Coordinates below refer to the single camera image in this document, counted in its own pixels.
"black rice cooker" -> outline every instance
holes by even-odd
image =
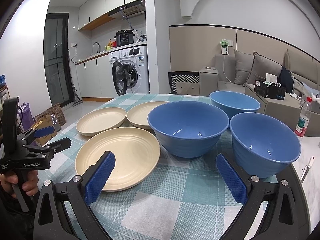
[[[118,31],[115,36],[117,47],[133,44],[133,36],[135,36],[135,34],[132,30]]]

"light blue bowl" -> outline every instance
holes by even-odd
[[[230,130],[235,160],[250,175],[270,177],[300,156],[295,133],[271,116],[237,114],[230,121]]]
[[[236,114],[244,112],[256,112],[260,109],[260,103],[245,94],[232,91],[216,91],[210,94],[211,105],[222,109],[231,120]]]
[[[229,127],[221,109],[197,101],[160,105],[148,115],[160,144],[171,154],[194,158],[207,153]]]

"purple bag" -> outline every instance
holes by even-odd
[[[25,131],[27,131],[35,123],[35,121],[33,120],[29,103],[23,102],[21,109],[22,109],[23,116],[21,116],[20,110],[18,111],[20,119],[22,117],[22,124],[21,125],[23,126],[23,129]]]

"blue shoe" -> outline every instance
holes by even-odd
[[[0,88],[3,88],[6,85],[5,83],[5,76],[0,76]]]

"clear water bottle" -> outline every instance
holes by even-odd
[[[299,140],[302,140],[304,137],[304,134],[306,133],[306,129],[308,127],[310,117],[311,117],[311,102],[312,98],[307,97],[307,101],[304,104],[301,113],[300,113],[300,118],[295,130],[295,133],[298,137]]]

